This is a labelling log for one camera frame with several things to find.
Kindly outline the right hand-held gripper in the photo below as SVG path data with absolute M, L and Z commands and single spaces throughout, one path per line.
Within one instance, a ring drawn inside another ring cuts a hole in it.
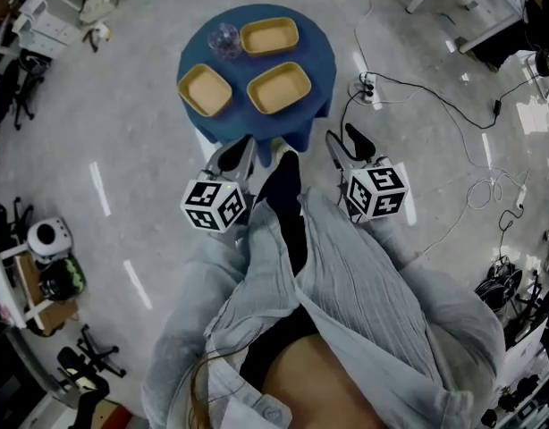
M 371 162 L 375 144 L 351 123 L 344 129 L 354 144 L 357 160 L 351 159 L 333 131 L 326 132 L 325 143 L 334 167 L 347 175 L 344 199 L 349 217 L 374 220 L 397 214 L 409 192 L 401 172 L 387 156 Z

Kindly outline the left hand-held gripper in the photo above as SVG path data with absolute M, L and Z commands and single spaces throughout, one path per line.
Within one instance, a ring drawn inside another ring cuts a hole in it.
M 194 229 L 227 233 L 248 223 L 255 202 L 249 178 L 256 158 L 257 142 L 252 137 L 231 141 L 211 155 L 207 169 L 187 184 L 180 203 Z

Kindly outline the yellow tray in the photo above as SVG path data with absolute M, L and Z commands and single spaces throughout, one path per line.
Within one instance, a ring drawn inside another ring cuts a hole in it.
M 253 79 L 247 86 L 247 95 L 260 113 L 271 115 L 300 101 L 311 87 L 304 70 L 295 62 L 286 62 Z
M 300 39 L 295 21 L 288 17 L 248 23 L 241 28 L 240 37 L 242 49 L 251 57 L 291 51 Z
M 199 115 L 216 117 L 232 101 L 232 88 L 215 70 L 204 63 L 195 64 L 179 80 L 180 97 Z

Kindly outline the person's right forearm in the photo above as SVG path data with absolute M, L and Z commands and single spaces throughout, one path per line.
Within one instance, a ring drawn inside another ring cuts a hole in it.
M 426 256 L 411 242 L 393 218 L 371 220 L 367 227 L 398 272 L 412 278 L 427 273 L 429 268 Z

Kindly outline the person's left forearm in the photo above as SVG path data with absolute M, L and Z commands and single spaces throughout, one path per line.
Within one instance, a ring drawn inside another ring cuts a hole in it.
M 235 226 L 221 234 L 210 232 L 199 248 L 198 273 L 225 296 L 244 280 L 249 269 L 249 227 Z

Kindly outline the round table with blue cloth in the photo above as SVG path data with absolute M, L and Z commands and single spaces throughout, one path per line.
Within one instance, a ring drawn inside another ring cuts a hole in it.
M 297 25 L 298 45 L 288 52 L 251 57 L 245 53 L 233 60 L 213 54 L 207 36 L 222 22 L 239 29 L 247 23 L 288 17 Z M 297 103 L 273 115 L 260 113 L 251 103 L 247 86 L 259 74 L 280 63 L 295 62 L 307 74 L 311 90 Z M 314 120 L 326 117 L 331 108 L 336 77 L 334 51 L 327 35 L 309 17 L 275 4 L 249 4 L 232 8 L 203 24 L 182 49 L 177 71 L 181 79 L 196 64 L 204 63 L 220 74 L 232 87 L 232 101 L 216 117 L 204 117 L 185 105 L 192 124 L 211 143 L 225 144 L 247 134 L 257 141 L 258 159 L 271 163 L 271 140 L 282 137 L 299 152 L 308 149 Z

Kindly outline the person's left white shoe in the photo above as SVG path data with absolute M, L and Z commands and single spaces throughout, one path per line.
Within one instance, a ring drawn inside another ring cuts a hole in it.
M 271 152 L 277 164 L 280 163 L 286 153 L 297 154 L 297 151 L 282 138 L 271 141 Z

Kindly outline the person's black trousers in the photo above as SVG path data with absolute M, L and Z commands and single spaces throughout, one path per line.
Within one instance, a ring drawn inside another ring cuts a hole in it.
M 252 245 L 249 250 L 250 263 L 266 268 L 268 283 L 275 282 L 275 271 L 284 266 L 285 261 L 290 263 L 292 278 L 307 262 L 300 193 L 299 159 L 289 152 L 258 195 L 258 203 L 274 212 L 274 223 L 280 227 L 283 249 L 288 256 L 281 257 L 275 244 Z M 325 376 L 332 372 L 334 359 L 306 308 L 297 301 L 295 289 L 283 290 L 283 294 L 290 297 L 283 302 L 283 309 L 289 313 L 250 344 L 241 376 L 259 391 L 299 394 L 325 382 Z

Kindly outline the clear glass cup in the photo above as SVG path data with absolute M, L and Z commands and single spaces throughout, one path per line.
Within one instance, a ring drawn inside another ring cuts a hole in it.
M 242 53 L 239 30 L 230 23 L 219 23 L 208 35 L 207 43 L 211 51 L 224 60 L 233 60 Z

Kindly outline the white round-window carrier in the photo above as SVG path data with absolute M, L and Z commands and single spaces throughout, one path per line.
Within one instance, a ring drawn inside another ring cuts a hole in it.
M 34 223 L 28 230 L 27 244 L 32 255 L 42 264 L 67 257 L 72 249 L 72 235 L 65 221 L 52 217 Z

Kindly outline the green and black bag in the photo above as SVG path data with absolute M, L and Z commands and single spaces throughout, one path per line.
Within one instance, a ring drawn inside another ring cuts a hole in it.
M 40 291 L 46 299 L 65 302 L 77 298 L 86 288 L 86 279 L 73 256 L 55 260 L 39 277 Z

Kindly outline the white storage box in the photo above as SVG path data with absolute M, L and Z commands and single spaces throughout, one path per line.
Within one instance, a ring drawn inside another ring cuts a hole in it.
M 90 24 L 107 16 L 114 10 L 119 0 L 87 0 L 80 13 L 80 21 Z

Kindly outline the white drawer cabinet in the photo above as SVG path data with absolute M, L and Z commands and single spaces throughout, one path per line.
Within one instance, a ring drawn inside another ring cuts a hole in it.
M 26 38 L 31 32 L 46 35 L 49 31 L 45 24 L 47 9 L 47 0 L 25 0 L 13 23 L 13 33 L 20 38 Z
M 32 19 L 29 50 L 56 59 L 80 35 L 80 29 L 54 15 L 41 14 Z

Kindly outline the black office chair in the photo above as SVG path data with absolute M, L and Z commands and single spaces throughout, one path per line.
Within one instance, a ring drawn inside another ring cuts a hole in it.
M 116 366 L 112 356 L 120 352 L 118 346 L 99 349 L 90 333 L 88 324 L 80 329 L 80 337 L 76 342 L 76 349 L 63 347 L 57 355 L 57 368 L 62 379 L 59 386 L 66 390 L 69 386 L 81 391 L 109 391 L 108 381 L 101 375 L 108 372 L 118 378 L 127 375 L 125 369 Z
M 32 121 L 35 114 L 30 110 L 30 100 L 37 86 L 45 80 L 45 73 L 50 63 L 48 58 L 36 52 L 23 48 L 17 60 L 19 70 L 23 70 L 24 79 L 18 90 L 14 93 L 13 100 L 16 104 L 14 128 L 21 129 L 21 111 Z
M 20 205 L 21 198 L 16 197 L 13 201 L 13 219 L 10 221 L 7 209 L 0 204 L 0 245 L 7 245 L 12 240 L 18 244 L 26 241 L 34 206 L 28 205 L 20 214 Z

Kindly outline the person's bare belly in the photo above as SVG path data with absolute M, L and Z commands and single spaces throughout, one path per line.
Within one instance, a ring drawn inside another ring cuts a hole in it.
M 262 392 L 289 408 L 289 429 L 388 429 L 318 334 L 276 357 Z

